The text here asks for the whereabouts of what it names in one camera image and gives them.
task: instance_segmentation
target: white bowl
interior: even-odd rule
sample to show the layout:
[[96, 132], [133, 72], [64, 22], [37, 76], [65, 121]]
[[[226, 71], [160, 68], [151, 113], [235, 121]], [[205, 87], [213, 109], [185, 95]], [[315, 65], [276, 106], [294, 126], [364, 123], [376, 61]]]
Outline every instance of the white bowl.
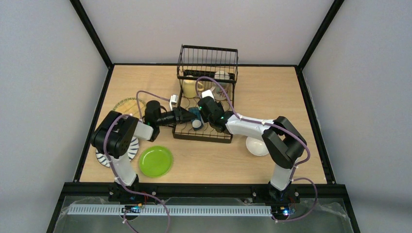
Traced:
[[265, 156], [269, 153], [264, 142], [252, 137], [247, 137], [246, 147], [250, 153], [256, 156]]

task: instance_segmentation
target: white cable tray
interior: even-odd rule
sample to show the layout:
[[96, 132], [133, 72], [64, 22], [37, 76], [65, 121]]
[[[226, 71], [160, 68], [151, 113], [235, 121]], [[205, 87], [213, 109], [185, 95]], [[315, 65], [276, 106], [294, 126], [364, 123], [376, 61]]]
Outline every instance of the white cable tray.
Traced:
[[[168, 205], [171, 216], [272, 216], [270, 206]], [[166, 216], [162, 205], [147, 205], [127, 215]], [[124, 205], [72, 204], [68, 215], [119, 215]]]

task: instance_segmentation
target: yellow mug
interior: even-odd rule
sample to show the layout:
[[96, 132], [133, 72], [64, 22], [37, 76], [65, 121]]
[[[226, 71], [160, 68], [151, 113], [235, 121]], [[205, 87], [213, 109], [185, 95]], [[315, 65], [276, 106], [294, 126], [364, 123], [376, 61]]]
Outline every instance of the yellow mug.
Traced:
[[[197, 90], [198, 91], [203, 91], [205, 87], [203, 86], [203, 83], [197, 82]], [[195, 80], [183, 80], [182, 84], [183, 88], [183, 95], [185, 95], [186, 98], [194, 98], [197, 96], [196, 93], [196, 81]]]

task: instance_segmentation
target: white connector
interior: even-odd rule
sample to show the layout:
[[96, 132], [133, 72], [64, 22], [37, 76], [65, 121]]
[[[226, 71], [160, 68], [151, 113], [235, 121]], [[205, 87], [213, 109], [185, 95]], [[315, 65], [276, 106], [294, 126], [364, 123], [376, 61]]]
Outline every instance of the white connector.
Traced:
[[173, 94], [172, 96], [170, 96], [170, 102], [169, 102], [169, 106], [170, 106], [170, 111], [173, 110], [172, 105], [175, 106], [177, 104], [177, 100], [179, 99], [179, 97], [175, 94]]
[[153, 128], [139, 121], [137, 123], [135, 133], [133, 134], [133, 136], [139, 139], [141, 138], [141, 139], [148, 141], [152, 137], [152, 134], [153, 134]]
[[210, 96], [213, 98], [213, 100], [215, 100], [215, 97], [213, 96], [213, 93], [211, 90], [206, 90], [204, 92], [202, 92], [202, 98], [206, 97], [206, 96]]

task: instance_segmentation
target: mug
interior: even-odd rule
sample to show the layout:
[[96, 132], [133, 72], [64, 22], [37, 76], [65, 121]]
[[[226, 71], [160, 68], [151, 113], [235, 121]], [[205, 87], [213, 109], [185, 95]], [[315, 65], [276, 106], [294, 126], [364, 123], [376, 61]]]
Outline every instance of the mug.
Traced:
[[[215, 79], [216, 80], [229, 80], [229, 73], [225, 71], [218, 71], [215, 73]], [[229, 85], [230, 83], [221, 83], [219, 84], [223, 87], [225, 92], [228, 92]], [[212, 88], [210, 89], [212, 91], [213, 97], [215, 100], [225, 100], [226, 96], [224, 95], [223, 91], [218, 87], [215, 83], [212, 85]]]
[[[203, 87], [203, 84], [201, 82], [197, 82], [198, 91], [203, 91], [205, 87]], [[183, 89], [183, 94], [185, 95], [186, 98], [194, 98], [197, 96], [196, 93], [196, 81], [195, 80], [183, 80], [182, 84], [182, 89]]]

